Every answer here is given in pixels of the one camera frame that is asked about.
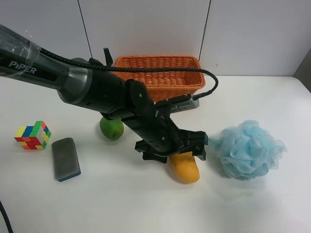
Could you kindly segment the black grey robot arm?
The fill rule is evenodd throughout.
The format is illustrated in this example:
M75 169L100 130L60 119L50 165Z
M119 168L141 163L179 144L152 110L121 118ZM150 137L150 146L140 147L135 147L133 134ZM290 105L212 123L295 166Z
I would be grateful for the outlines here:
M144 83L121 79L116 75L120 70L94 59L63 58L0 28L1 76L55 89L65 103L121 120L141 137L135 149L144 160L165 163L186 152L205 160L207 134L178 128L170 118L172 101L154 103Z

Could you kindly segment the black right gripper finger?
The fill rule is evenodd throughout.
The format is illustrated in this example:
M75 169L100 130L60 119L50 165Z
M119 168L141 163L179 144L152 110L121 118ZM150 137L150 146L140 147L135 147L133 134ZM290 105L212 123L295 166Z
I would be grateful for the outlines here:
M200 144L200 145L193 147L192 155L195 157L198 157L201 161L205 161L206 160L205 145Z

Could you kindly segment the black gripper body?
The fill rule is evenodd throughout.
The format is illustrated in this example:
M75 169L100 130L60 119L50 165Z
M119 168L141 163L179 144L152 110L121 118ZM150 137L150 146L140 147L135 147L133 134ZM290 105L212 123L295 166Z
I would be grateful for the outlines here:
M142 152L143 160L166 163L167 158L193 147L207 144L203 131L188 131L178 128L170 118L172 98L153 103L143 97L133 101L134 116L123 119L123 123L142 138L135 150Z

